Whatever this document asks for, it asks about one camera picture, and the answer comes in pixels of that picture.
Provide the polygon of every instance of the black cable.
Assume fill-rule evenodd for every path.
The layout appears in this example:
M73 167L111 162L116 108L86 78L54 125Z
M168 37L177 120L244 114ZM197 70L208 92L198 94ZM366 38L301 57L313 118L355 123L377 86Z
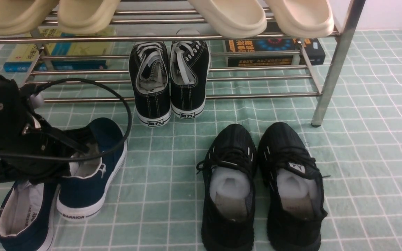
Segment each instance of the black cable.
M64 79L60 79L57 81L52 81L43 85L40 85L37 87L36 93L38 94L41 91L44 91L45 89L54 86L56 84L62 84L68 81L79 81L79 82L83 82L83 83L87 83L87 84L93 84L95 86L98 86L102 89L107 90L108 92L110 92L111 94L113 94L116 98L120 99L120 101L123 103L123 105L126 108L127 111L127 116L128 116L128 124L126 127L126 132L123 135L122 140L120 140L115 146L113 146L113 148L104 151L103 153L99 153L99 154L95 154L95 155L91 155L91 156L86 156L86 157L78 157L78 158L65 158L65 157L52 157L52 156L40 156L40 155L31 155L31 154L13 154L13 153L0 153L0 159L32 159L32 160L46 160L46 161L56 161L56 162L80 162L80 161L87 161L87 160L91 160L91 159L98 159L101 158L105 155L108 155L114 151L116 151L116 149L118 149L119 147L121 147L124 142L127 140L129 133L131 132L131 127L133 125L132 123L132 115L131 115L131 109L129 108L128 103L126 103L126 101L123 99L122 96L120 96L117 92L115 92L113 89L97 83L96 81L91 81L89 79L84 79L84 78L64 78Z

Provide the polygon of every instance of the white shoelace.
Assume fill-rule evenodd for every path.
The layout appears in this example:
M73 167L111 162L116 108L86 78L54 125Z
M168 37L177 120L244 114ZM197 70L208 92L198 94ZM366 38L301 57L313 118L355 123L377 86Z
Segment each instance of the white shoelace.
M191 44L196 43L196 48L191 48ZM180 46L185 47L188 51L189 51L189 55L185 57L185 60L188 61L190 59L192 59L193 56L195 56L195 53L198 52L198 50L200 49L200 45L201 42L199 41L179 41L177 43L175 43L172 47L172 51L174 50L176 52L176 59L178 62L178 68L179 68L179 72L181 74L182 80L184 81L184 84L194 84L195 80L190 81L188 79L188 73L185 67L185 62L184 62L184 57L183 54L185 51L183 51L182 49L180 49Z
M148 49L156 49L160 52L162 51L161 48L161 44L156 43L156 42L149 42L149 43L142 43L140 45L137 46L136 50L137 50L137 55L142 58L143 54L145 53L146 50Z

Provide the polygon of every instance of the black canvas sneaker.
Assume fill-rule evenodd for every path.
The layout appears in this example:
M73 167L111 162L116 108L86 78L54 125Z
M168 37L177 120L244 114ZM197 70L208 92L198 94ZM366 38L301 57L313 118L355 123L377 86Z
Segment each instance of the black canvas sneaker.
M137 115L148 127L169 122L170 86L167 49L163 42L136 43L129 58L129 76Z
M199 35L182 29L177 35ZM206 104L206 81L210 69L210 51L205 41L172 43L170 80L172 109L182 119L194 119Z

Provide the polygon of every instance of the slipper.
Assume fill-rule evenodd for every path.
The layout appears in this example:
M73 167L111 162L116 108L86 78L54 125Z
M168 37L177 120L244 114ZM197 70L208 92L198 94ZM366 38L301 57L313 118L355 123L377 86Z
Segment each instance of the slipper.
M79 35L97 33L110 25L119 3L120 0L61 0L59 30Z
M328 0L265 0L280 29L295 38L322 38L333 32Z
M30 32L58 3L59 0L0 0L0 36Z
M249 38L266 29L266 14L257 0L188 0L225 38Z

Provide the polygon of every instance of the sneaker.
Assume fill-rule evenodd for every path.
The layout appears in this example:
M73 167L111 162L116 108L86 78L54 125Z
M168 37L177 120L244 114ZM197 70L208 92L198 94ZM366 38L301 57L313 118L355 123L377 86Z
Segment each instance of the sneaker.
M201 237L207 251L250 251L254 246L256 149L251 135L231 124L196 168L204 178Z
M177 35L199 35L183 29ZM210 51L205 41L178 41L170 52L172 109L181 119L194 119L206 104L206 81L210 70Z
M97 154L111 149L123 137L119 126L111 119L92 121L91 129L96 143L88 145L88 154ZM71 176L60 180L57 209L69 221L84 221L99 213L113 178L125 159L126 142L112 154L83 163L69 163Z
M57 183L15 182L0 209L0 243L5 250L49 250L57 187Z
M129 76L139 120L159 127L170 119L169 56L164 42L136 43L129 57Z
M323 182L315 159L287 124L272 124L258 148L263 182L270 187L268 238L278 251L317 251L323 208Z

